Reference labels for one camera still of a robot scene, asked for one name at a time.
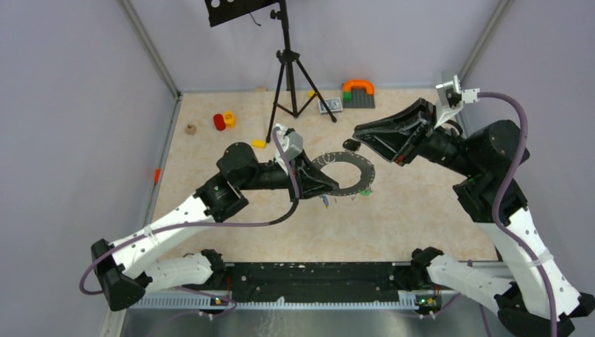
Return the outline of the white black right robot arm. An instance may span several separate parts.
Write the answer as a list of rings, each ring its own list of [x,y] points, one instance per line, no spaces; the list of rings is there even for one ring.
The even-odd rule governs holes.
[[[453,186],[465,213],[490,238],[511,279],[494,277],[441,250],[416,249],[408,283],[457,291],[493,312],[515,336],[569,336],[573,319],[594,311],[594,297],[564,277],[534,225],[514,174],[529,158],[527,120],[499,120],[464,137],[441,126],[437,108],[419,99],[402,112],[360,124],[354,138],[384,160],[405,166],[422,157],[463,176]]]

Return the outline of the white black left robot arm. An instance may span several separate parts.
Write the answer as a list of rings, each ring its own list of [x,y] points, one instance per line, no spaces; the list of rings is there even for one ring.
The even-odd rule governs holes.
[[[272,221],[277,224],[292,216],[301,199],[339,188],[304,151],[288,156],[288,161],[278,158],[260,163],[250,145],[234,143],[217,167],[217,174],[162,218],[123,239],[101,239],[92,245],[93,272],[110,310],[129,308],[148,293],[179,286],[219,289],[226,267],[217,251],[204,249],[172,260],[161,257],[208,227],[228,227],[228,219],[248,205],[242,191],[287,190],[292,205]]]

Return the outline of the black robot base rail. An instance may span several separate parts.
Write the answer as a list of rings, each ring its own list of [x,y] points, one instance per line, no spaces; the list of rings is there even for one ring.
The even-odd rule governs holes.
[[[223,263],[204,284],[188,288],[226,296],[238,304],[368,305],[400,303],[412,295],[423,314],[442,307],[446,286],[424,276],[417,263]]]

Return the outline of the black plastic key tag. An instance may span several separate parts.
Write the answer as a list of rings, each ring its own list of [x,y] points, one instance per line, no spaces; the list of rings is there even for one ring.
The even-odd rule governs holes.
[[[342,147],[348,152],[358,152],[361,148],[361,142],[353,139],[347,139],[343,142]]]

